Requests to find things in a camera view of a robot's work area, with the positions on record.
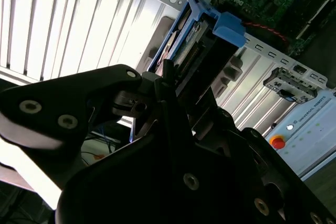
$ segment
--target silver metal panel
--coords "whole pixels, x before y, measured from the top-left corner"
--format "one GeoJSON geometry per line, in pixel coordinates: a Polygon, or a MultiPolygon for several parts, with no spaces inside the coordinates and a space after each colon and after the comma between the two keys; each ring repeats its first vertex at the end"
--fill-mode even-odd
{"type": "Polygon", "coordinates": [[[22,84],[117,63],[135,68],[160,19],[178,15],[160,0],[2,3],[0,66],[22,84]]]}
{"type": "Polygon", "coordinates": [[[239,129],[253,127],[263,134],[292,105],[264,87],[263,81],[278,67],[274,61],[244,47],[236,54],[243,74],[217,99],[234,118],[239,129]]]}

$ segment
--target black plastic part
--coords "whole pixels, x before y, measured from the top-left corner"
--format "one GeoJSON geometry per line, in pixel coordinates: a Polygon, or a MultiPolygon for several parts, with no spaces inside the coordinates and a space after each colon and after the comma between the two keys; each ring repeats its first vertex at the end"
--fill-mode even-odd
{"type": "Polygon", "coordinates": [[[111,112],[113,99],[120,90],[136,90],[141,80],[135,70],[117,65],[7,89],[0,93],[1,136],[35,150],[77,150],[95,124],[97,112],[104,113],[105,121],[117,119],[111,112]],[[25,100],[39,102],[41,111],[36,114],[21,111],[19,105],[25,100]],[[58,118],[64,114],[74,116],[77,127],[71,130],[61,127],[58,118]]]}

